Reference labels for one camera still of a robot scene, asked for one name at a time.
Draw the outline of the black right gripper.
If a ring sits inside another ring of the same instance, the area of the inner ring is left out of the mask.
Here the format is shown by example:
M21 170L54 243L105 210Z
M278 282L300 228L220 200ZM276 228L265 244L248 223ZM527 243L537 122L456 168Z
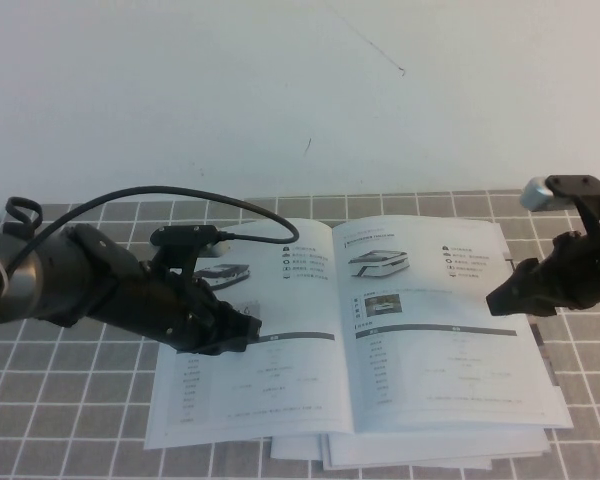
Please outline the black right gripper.
M520 286L531 286L531 304ZM600 234L582 235L575 231L556 237L553 251L542 262L538 258L521 261L509 280L486 296L492 316L529 312L553 316L558 308L586 310L598 303Z

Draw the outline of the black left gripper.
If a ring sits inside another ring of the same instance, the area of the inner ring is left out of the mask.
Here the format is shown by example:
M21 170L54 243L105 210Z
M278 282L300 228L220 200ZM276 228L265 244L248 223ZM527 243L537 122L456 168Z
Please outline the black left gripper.
M218 356L244 352L257 341L262 322L218 301L193 276L142 263L123 277L103 303L103 322L178 351Z

